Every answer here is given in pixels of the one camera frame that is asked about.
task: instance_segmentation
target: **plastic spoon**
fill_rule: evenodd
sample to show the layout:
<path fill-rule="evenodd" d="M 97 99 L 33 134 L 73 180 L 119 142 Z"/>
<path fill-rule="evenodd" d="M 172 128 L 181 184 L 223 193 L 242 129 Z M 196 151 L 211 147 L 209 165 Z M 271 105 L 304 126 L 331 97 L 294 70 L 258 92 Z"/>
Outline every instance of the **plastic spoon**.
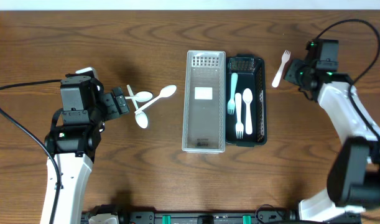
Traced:
<path fill-rule="evenodd" d="M 144 109 L 149 107 L 151 104 L 153 104 L 159 98 L 172 96 L 173 93 L 176 92 L 176 89 L 177 89 L 177 87 L 175 85 L 169 85 L 169 86 L 164 87 L 163 89 L 160 90 L 159 96 L 155 97 L 150 102 L 144 104 L 142 107 L 140 107 L 138 110 L 135 111 L 135 114 L 141 113 Z"/>
<path fill-rule="evenodd" d="M 242 99 L 246 104 L 246 116 L 245 116 L 245 133 L 252 134 L 252 116 L 251 116 L 251 102 L 253 100 L 252 91 L 245 89 L 242 94 Z"/>
<path fill-rule="evenodd" d="M 132 97 L 132 101 L 134 104 L 135 109 L 139 109 L 137 106 L 136 100 L 134 99 L 132 88 L 130 88 L 130 85 L 127 85 L 127 91 L 129 92 L 129 95 Z M 148 126 L 148 118 L 145 112 L 141 111 L 141 113 L 138 113 L 134 116 L 134 119 L 136 119 L 137 124 L 140 126 L 140 128 L 146 128 Z"/>
<path fill-rule="evenodd" d="M 134 96 L 125 96 L 125 99 L 127 100 L 135 99 L 137 102 L 147 102 L 152 99 L 152 93 L 148 91 L 141 91 L 141 92 L 138 92 Z"/>

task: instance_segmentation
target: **green clip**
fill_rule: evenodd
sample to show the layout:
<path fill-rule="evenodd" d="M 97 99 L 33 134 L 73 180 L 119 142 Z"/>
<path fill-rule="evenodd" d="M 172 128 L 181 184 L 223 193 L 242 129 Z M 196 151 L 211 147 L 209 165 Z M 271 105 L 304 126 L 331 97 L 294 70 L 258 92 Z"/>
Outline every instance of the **green clip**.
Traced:
<path fill-rule="evenodd" d="M 244 224 L 252 224 L 252 219 L 251 219 L 251 216 L 250 216 L 250 215 L 244 215 L 244 216 L 242 217 L 242 219 L 243 219 L 243 223 L 244 223 Z"/>
<path fill-rule="evenodd" d="M 162 216 L 162 224 L 170 224 L 170 215 Z"/>

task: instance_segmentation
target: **wood grain surface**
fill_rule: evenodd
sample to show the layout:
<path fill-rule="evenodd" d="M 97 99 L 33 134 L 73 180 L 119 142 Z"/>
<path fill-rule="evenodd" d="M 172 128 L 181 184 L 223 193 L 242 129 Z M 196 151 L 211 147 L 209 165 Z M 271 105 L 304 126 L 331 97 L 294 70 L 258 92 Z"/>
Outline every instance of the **wood grain surface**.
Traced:
<path fill-rule="evenodd" d="M 0 86 L 64 78 L 92 66 L 107 90 L 132 86 L 155 95 L 177 92 L 147 109 L 141 129 L 134 110 L 106 123 L 85 194 L 84 210 L 117 203 L 158 211 L 248 210 L 269 203 L 294 208 L 325 187 L 340 141 L 326 113 L 297 87 L 271 82 L 284 50 L 304 58 L 305 43 L 342 19 L 360 18 L 380 31 L 380 11 L 81 11 L 0 12 Z M 376 52 L 372 32 L 343 24 L 339 71 L 353 78 Z M 219 155 L 182 152 L 188 50 L 251 53 L 266 62 L 268 141 L 227 146 Z M 357 84 L 380 125 L 380 58 Z M 0 92 L 0 105 L 40 139 L 61 108 L 58 84 Z M 39 223 L 46 156 L 0 115 L 0 223 Z M 373 215 L 380 216 L 380 211 Z"/>

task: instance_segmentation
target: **white plastic fork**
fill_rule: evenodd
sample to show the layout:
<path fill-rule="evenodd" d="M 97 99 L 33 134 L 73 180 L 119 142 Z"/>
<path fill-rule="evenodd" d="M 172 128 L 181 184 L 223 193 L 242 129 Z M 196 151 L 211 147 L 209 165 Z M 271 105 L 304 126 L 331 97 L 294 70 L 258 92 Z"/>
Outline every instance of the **white plastic fork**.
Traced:
<path fill-rule="evenodd" d="M 235 124 L 235 131 L 237 133 L 238 139 L 241 139 L 244 135 L 244 124 L 241 122 L 241 105 L 241 94 L 235 93 L 235 110 L 237 111 L 237 123 Z"/>
<path fill-rule="evenodd" d="M 278 72 L 276 73 L 276 76 L 274 77 L 274 80 L 272 81 L 272 87 L 277 88 L 281 80 L 282 71 L 284 70 L 285 64 L 289 61 L 289 58 L 290 58 L 290 51 L 286 50 L 281 58 L 281 66 L 279 67 Z"/>
<path fill-rule="evenodd" d="M 238 74 L 233 73 L 231 74 L 231 93 L 230 93 L 230 99 L 229 102 L 227 103 L 227 113 L 230 115 L 234 114 L 235 110 L 235 102 L 234 102 L 234 93 L 235 93 L 235 88 L 237 87 L 237 81 L 238 81 Z"/>

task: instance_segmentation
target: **white label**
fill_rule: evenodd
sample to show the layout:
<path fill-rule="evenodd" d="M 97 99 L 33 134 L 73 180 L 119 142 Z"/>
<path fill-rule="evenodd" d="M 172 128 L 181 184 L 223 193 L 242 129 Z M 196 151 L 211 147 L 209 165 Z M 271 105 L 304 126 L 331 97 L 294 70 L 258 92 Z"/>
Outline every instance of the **white label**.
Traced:
<path fill-rule="evenodd" d="M 196 100 L 212 100 L 212 87 L 195 87 Z"/>

